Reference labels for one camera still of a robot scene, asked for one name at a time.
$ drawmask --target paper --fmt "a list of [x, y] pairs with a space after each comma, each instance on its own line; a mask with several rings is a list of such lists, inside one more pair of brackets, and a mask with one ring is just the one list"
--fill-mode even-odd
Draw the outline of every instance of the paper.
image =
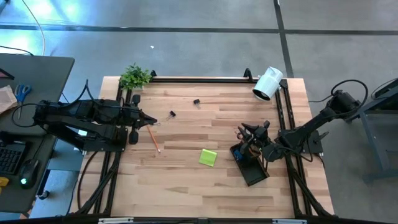
[[213, 167], [216, 162], [217, 152], [212, 152], [207, 149], [202, 149], [199, 163]]
[[0, 88], [0, 114], [18, 105], [11, 86]]

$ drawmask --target desk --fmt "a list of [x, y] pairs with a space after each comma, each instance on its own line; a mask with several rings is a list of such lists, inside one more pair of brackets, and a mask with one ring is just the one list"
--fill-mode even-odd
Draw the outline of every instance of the desk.
[[[0, 67], [15, 77], [15, 80], [0, 80], [0, 88], [10, 85], [14, 90], [16, 85], [24, 83], [32, 85], [32, 91], [27, 95], [24, 103], [37, 103], [40, 100], [58, 101], [74, 62], [73, 58], [0, 54]], [[21, 120], [16, 119], [16, 121], [24, 125], [31, 124], [34, 111], [34, 106], [26, 106], [22, 111]], [[0, 130], [20, 134], [22, 141], [31, 142], [32, 147], [25, 156], [25, 160], [31, 159], [45, 132], [38, 126], [32, 128], [15, 126], [11, 123], [11, 113], [12, 110], [0, 115]], [[16, 175], [2, 175], [9, 178], [10, 182], [1, 192], [0, 211], [24, 213], [31, 208], [40, 182], [47, 170], [47, 163], [55, 141], [56, 138], [53, 136], [45, 137], [36, 156], [40, 167], [37, 181], [31, 189], [22, 189]]]
[[[100, 98], [115, 99], [118, 78], [104, 77]], [[304, 81], [288, 79], [288, 83], [299, 126], [312, 117]], [[234, 131], [242, 122], [254, 125], [269, 120], [271, 139], [280, 129], [275, 99], [259, 101], [252, 93], [253, 86], [252, 83], [150, 83], [145, 86], [140, 92], [139, 107], [161, 124], [152, 126], [151, 130], [162, 152], [157, 153], [146, 127], [139, 131], [138, 144], [126, 146], [111, 215], [294, 217], [284, 159], [269, 163], [269, 178], [247, 187], [229, 151], [239, 142]], [[200, 110], [193, 104], [197, 98], [201, 102]], [[166, 121], [170, 110], [177, 115]], [[213, 168], [198, 163], [203, 148], [218, 153]], [[81, 185], [82, 202], [98, 185], [103, 156], [104, 153], [97, 153], [88, 166]], [[303, 163], [309, 188], [324, 208], [333, 213], [321, 162], [315, 157], [313, 163]], [[304, 211], [300, 190], [298, 195]], [[71, 212], [76, 210], [76, 197], [73, 200]]]

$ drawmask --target potted plant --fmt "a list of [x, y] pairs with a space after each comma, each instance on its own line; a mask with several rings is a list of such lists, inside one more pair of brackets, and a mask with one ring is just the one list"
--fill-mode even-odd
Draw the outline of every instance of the potted plant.
[[125, 90], [143, 90], [144, 85], [148, 84], [151, 75], [149, 70], [142, 70], [134, 63], [126, 68], [126, 72], [121, 75], [120, 83]]

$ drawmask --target scissors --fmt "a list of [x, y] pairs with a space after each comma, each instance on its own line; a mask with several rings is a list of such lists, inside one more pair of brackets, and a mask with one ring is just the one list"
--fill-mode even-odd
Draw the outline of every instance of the scissors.
[[[31, 90], [32, 87], [30, 85], [18, 84], [18, 86], [15, 88], [14, 91], [15, 97], [17, 98], [18, 106], [22, 105], [26, 95], [28, 95], [28, 93], [30, 93]], [[18, 119], [21, 118], [21, 111], [22, 107], [19, 108]]]

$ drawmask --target white cable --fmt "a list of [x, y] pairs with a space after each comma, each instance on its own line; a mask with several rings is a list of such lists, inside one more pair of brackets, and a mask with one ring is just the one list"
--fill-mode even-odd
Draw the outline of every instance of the white cable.
[[40, 31], [42, 32], [42, 37], [43, 37], [43, 54], [42, 54], [42, 55], [44, 56], [44, 52], [45, 52], [45, 39], [44, 39], [44, 33], [43, 33], [42, 26], [40, 26], [39, 22], [37, 22], [37, 19], [36, 19], [35, 15], [33, 15], [33, 12], [29, 9], [29, 6], [26, 4], [26, 2], [25, 2], [24, 0], [22, 0], [22, 2], [25, 4], [27, 10], [29, 10], [29, 12], [32, 14], [33, 19], [35, 19], [37, 25], [38, 25], [39, 28], [40, 28]]

